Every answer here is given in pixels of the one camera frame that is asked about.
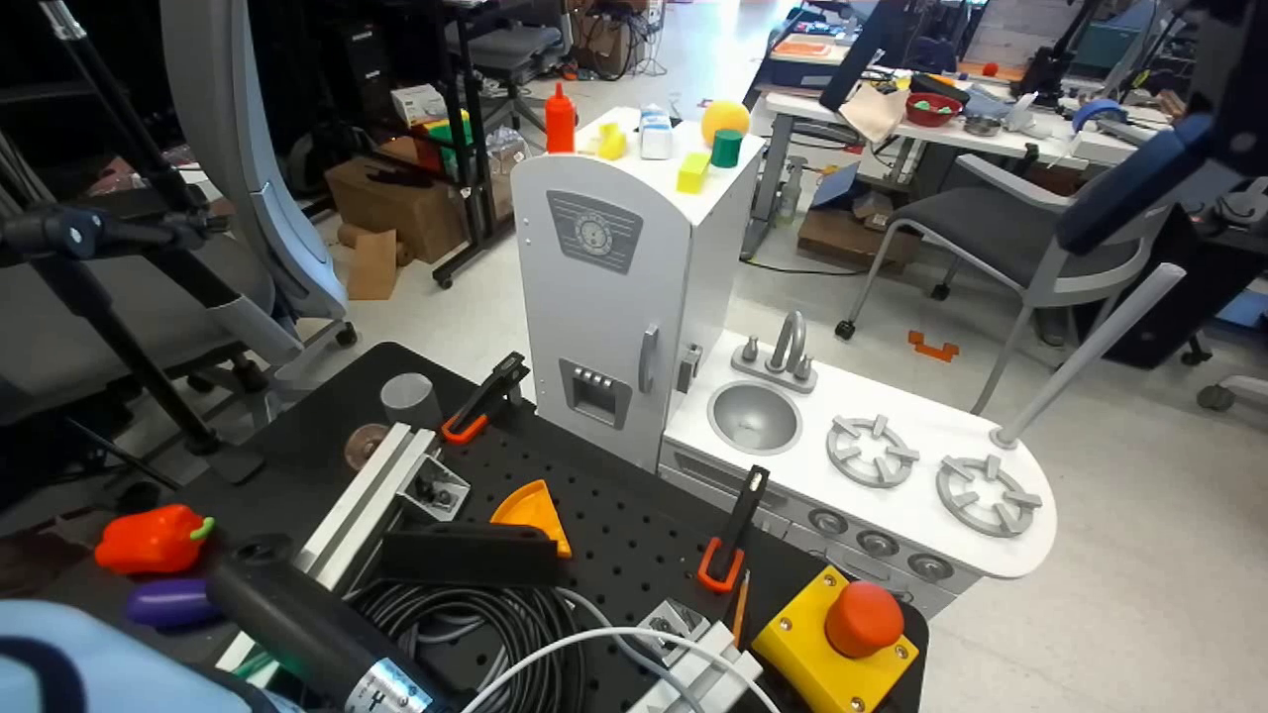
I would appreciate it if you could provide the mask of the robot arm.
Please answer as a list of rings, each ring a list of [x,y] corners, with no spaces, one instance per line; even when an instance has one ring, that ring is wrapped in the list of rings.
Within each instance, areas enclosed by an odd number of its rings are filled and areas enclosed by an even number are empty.
[[[302,222],[302,208],[273,159],[247,0],[165,0],[162,37],[175,84],[189,79],[216,91],[216,126],[194,126],[207,175],[235,202],[240,224],[257,239],[281,239]],[[182,113],[197,105],[182,84],[175,99]],[[8,259],[45,268],[53,290],[67,290],[71,310],[87,305],[105,326],[109,310],[92,293],[92,277],[83,274],[83,261],[98,245],[177,259],[186,229],[45,208],[8,216],[0,235]],[[459,698],[449,686],[326,586],[330,574],[354,561],[366,527],[391,507],[420,463],[422,449],[397,424],[319,520],[312,552],[302,561],[257,537],[227,552],[210,570],[210,602],[310,692],[337,701],[343,713],[459,713]],[[31,701],[38,713],[92,713],[94,703],[128,713],[141,713],[148,703],[162,713],[285,710],[269,690],[227,672],[197,672],[63,602],[4,597],[0,645],[8,660],[34,677]]]

